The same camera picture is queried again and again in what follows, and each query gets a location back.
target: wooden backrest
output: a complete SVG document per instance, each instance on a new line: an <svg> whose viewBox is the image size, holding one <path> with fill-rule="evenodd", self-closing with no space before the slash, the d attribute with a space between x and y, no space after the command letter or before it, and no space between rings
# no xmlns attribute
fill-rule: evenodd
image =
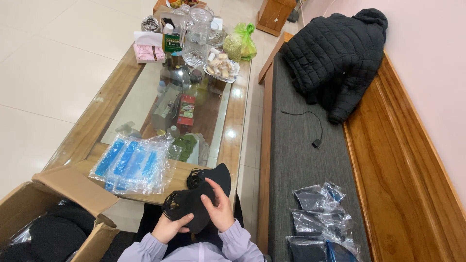
<svg viewBox="0 0 466 262"><path fill-rule="evenodd" d="M466 261L466 219L385 53L344 123L373 262Z"/></svg>

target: pink tissue box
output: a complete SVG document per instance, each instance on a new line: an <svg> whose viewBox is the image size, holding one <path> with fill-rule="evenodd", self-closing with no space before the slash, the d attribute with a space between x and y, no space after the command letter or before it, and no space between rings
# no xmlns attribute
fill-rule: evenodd
<svg viewBox="0 0 466 262"><path fill-rule="evenodd" d="M145 63L162 63L165 60L165 53L162 47L155 47L149 45L133 44L134 54L138 64Z"/></svg>

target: tile floor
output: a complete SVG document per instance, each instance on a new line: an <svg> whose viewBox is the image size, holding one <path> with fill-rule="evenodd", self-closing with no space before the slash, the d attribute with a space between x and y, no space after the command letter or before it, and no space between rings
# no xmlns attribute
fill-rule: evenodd
<svg viewBox="0 0 466 262"><path fill-rule="evenodd" d="M0 0L0 123L4 137L0 198L40 172L133 42L156 0ZM254 22L261 1L208 0L224 23ZM298 25L287 22L292 34ZM238 194L256 237L263 86L258 73L277 38L256 30ZM142 203L106 212L137 230Z"/></svg>

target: green plastic bag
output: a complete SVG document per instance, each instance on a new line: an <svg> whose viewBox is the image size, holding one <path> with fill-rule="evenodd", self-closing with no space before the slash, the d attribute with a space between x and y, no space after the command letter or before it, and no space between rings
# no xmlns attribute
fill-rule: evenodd
<svg viewBox="0 0 466 262"><path fill-rule="evenodd" d="M249 23L247 26L245 23L238 23L234 31L241 36L241 59L250 61L257 54L256 45L251 39L251 34L254 32L254 24Z"/></svg>

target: lavender jacket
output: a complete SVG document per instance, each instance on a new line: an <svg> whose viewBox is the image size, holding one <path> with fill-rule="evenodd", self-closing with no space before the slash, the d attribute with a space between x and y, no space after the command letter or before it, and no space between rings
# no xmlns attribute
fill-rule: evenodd
<svg viewBox="0 0 466 262"><path fill-rule="evenodd" d="M127 248L118 262L266 262L264 255L249 240L251 235L237 220L219 236L223 241L222 251L211 243L201 242L178 248L162 260L167 245L148 233L140 243L135 242Z"/></svg>

